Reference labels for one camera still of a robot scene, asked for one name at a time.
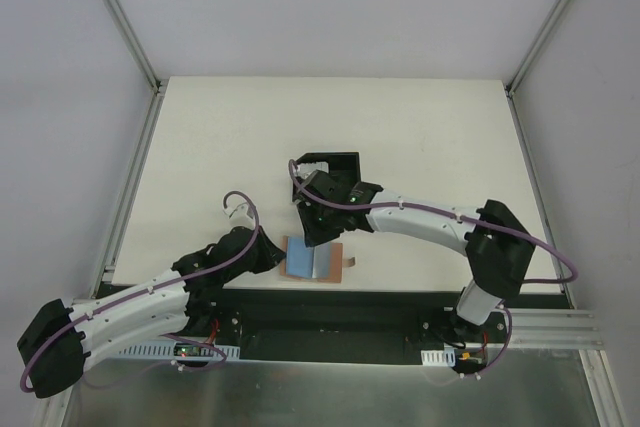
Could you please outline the tan leather card holder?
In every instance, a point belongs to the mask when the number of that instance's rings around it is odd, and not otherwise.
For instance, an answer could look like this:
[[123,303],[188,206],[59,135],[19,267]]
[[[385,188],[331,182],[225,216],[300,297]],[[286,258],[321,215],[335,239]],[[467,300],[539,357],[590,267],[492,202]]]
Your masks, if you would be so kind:
[[340,284],[344,271],[356,265],[354,256],[345,255],[342,243],[308,247],[302,237],[284,236],[282,250],[286,256],[279,265],[279,274],[292,281]]

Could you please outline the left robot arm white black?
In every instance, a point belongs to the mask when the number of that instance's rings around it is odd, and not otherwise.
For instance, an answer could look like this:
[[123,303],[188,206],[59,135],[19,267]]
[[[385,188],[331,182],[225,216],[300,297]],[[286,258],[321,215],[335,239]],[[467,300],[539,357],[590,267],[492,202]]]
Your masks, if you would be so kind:
[[235,227],[147,282],[76,305],[49,301],[17,342],[24,363],[20,388],[49,398],[138,342],[182,330],[202,335],[211,324],[208,307],[225,284],[270,271],[285,257],[262,228]]

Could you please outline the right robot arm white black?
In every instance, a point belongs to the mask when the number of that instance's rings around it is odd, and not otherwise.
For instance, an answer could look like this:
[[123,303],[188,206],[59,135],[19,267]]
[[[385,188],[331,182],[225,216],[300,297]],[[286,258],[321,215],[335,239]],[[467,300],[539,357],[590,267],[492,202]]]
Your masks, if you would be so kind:
[[473,341],[490,314],[520,293],[535,244],[501,202],[480,208],[430,206],[378,184],[353,185],[322,170],[291,174],[293,199],[307,246],[353,231],[398,234],[438,244],[464,256],[472,280],[450,316],[452,334]]

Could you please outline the black card tray box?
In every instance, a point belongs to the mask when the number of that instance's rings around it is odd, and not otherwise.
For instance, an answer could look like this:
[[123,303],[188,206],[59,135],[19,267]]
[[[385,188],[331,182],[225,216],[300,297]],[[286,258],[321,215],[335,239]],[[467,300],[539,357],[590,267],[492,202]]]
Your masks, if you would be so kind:
[[[306,177],[297,173],[299,163],[327,162],[329,172],[315,171]],[[294,178],[306,191],[332,203],[344,203],[361,180],[358,152],[309,152],[294,161]]]

